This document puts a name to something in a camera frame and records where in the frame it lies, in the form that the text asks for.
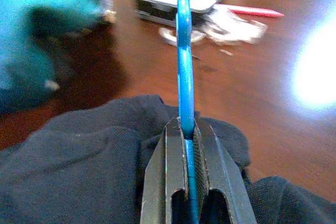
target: teal fabric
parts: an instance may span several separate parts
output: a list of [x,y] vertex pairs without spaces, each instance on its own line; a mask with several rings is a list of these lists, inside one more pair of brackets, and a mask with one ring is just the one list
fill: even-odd
[[61,36],[93,27],[98,0],[0,0],[0,113],[32,108],[46,101],[55,81],[50,55],[36,38]]

